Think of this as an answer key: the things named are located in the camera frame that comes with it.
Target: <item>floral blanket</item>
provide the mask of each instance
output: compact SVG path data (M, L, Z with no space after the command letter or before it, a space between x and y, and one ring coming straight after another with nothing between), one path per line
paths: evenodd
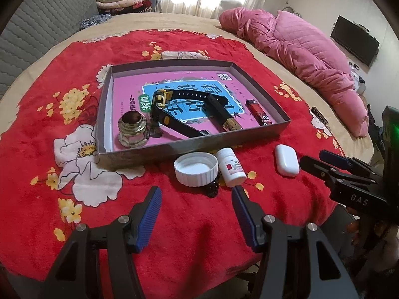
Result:
M330 215L335 203L324 183L304 172L280 176L273 150L286 144L298 156L318 156L322 149L342 154L339 144L300 95L244 44L170 29L121 33L68 46L25 94L1 137L0 261L11 272L44 280L77 223L110 223L152 185L162 189L162 207L149 246L133 255L147 298L193 298L257 261L222 181L218 196L209 199L179 184L171 161L116 172L99 164L94 131L107 70L162 55L234 61L262 85L292 122L278 139L235 146L248 196L289 224L321 224ZM106 253L100 258L105 298L111 298Z

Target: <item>white pill bottle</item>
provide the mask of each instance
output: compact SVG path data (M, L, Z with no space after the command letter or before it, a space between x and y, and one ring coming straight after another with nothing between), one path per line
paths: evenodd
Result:
M216 153L216 158L219 163L220 173L229 188L236 187L246 180L247 175L231 148L219 150Z

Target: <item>blue gripper pad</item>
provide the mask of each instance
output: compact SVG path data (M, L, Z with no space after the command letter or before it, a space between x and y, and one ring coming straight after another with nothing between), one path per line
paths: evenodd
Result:
M346 157L334 154L327 150L321 150L319 153L319 158L323 162L333 165L341 170L350 170L352 165Z
M140 253L150 241L151 233L158 217L162 203L162 192L159 187L151 187L142 203L133 206L129 217L132 219L131 233L133 236L134 253Z
M255 253L262 252L267 241L262 224L264 211L258 203L248 199L242 186L233 188L231 200L246 244Z

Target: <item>green label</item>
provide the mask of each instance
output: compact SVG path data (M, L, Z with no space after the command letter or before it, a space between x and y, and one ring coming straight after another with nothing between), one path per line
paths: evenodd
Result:
M139 95L138 104L140 105L141 112L150 112L151 100L148 94Z

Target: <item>pill bottle label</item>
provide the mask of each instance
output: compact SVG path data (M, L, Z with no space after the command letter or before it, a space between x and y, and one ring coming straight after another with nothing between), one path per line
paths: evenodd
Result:
M228 169L230 175L233 175L238 172L244 172L240 162L237 160L234 160L234 159L227 160L225 162L225 164L227 166L227 169Z

